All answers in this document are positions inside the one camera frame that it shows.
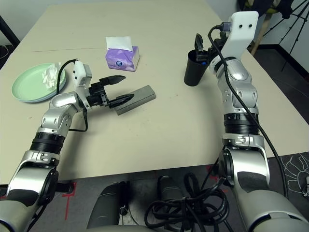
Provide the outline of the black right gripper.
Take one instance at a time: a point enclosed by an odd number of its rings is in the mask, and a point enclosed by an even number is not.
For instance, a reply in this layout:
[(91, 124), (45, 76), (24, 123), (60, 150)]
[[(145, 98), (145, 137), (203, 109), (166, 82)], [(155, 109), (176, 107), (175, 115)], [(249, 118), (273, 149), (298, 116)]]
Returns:
[[(214, 40), (219, 50), (222, 50), (226, 40), (226, 36)], [(218, 51), (213, 45), (207, 51), (204, 50), (203, 39), (199, 33), (196, 34), (194, 47), (197, 52), (197, 62), (210, 62), (218, 55)]]

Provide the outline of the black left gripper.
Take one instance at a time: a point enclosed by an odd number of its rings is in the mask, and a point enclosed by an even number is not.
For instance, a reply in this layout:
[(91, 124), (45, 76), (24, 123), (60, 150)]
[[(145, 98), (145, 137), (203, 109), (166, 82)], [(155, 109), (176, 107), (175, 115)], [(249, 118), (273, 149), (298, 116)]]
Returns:
[(115, 108), (131, 100), (134, 97), (134, 94), (124, 94), (109, 101), (105, 92), (105, 85), (117, 84), (123, 81), (125, 78), (126, 77), (123, 75), (112, 75), (101, 78), (99, 82), (91, 84), (91, 86), (88, 88), (89, 96), (87, 97), (87, 101), (90, 106), (109, 106), (109, 108)]

